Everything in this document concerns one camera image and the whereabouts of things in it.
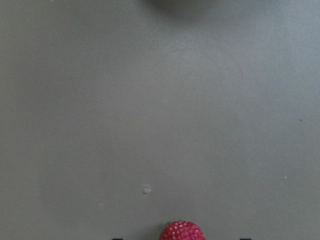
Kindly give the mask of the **red strawberry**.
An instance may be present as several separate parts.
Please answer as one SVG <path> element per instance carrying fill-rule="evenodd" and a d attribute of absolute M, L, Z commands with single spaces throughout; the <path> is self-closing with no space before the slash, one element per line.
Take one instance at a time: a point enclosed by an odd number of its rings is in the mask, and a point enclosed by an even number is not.
<path fill-rule="evenodd" d="M 206 240 L 206 236 L 196 223 L 179 220 L 169 222 L 159 240 Z"/>

